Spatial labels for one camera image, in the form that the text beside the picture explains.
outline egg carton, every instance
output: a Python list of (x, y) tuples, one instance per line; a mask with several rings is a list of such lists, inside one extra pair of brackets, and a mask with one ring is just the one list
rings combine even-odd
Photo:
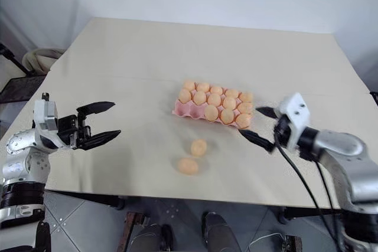
[(192, 119), (204, 119), (210, 123), (214, 123), (214, 122), (217, 122), (217, 123), (221, 123), (223, 125), (226, 125), (226, 126), (231, 126), (231, 127), (235, 127), (235, 128), (238, 128), (238, 129), (247, 129), (249, 128), (248, 127), (244, 127), (244, 128), (241, 128), (239, 127), (239, 125), (236, 123), (236, 118), (238, 117), (239, 114), (241, 114), (240, 111), (238, 111), (237, 107), (239, 106), (239, 104), (242, 103), (242, 101), (239, 99), (239, 98), (236, 98), (236, 108), (233, 110), (233, 113), (234, 113), (234, 119), (233, 121), (230, 123), (230, 124), (225, 124), (223, 123), (223, 121), (220, 119), (220, 113), (222, 110), (224, 110), (225, 108), (222, 106), (223, 104), (223, 100), (224, 98), (226, 97), (225, 93), (227, 91), (227, 89), (225, 88), (222, 88), (223, 89), (223, 94), (220, 95), (221, 97), (221, 105), (220, 106), (217, 106), (217, 110), (218, 110), (218, 118), (214, 121), (209, 121), (205, 118), (205, 108), (206, 106), (208, 106), (209, 104), (207, 103), (207, 100), (208, 100), (208, 97), (211, 95), (210, 91), (208, 92), (205, 92), (206, 94), (206, 102), (204, 102), (203, 104), (201, 105), (196, 105), (194, 102), (193, 102), (193, 97), (195, 95), (195, 93), (197, 92), (197, 90), (192, 90), (190, 91), (191, 93), (191, 100), (189, 102), (186, 102), (186, 103), (182, 103), (181, 101), (179, 101), (179, 99), (177, 99), (175, 101), (175, 108), (174, 110), (172, 111), (172, 114), (174, 115), (177, 115), (179, 117), (190, 117)]

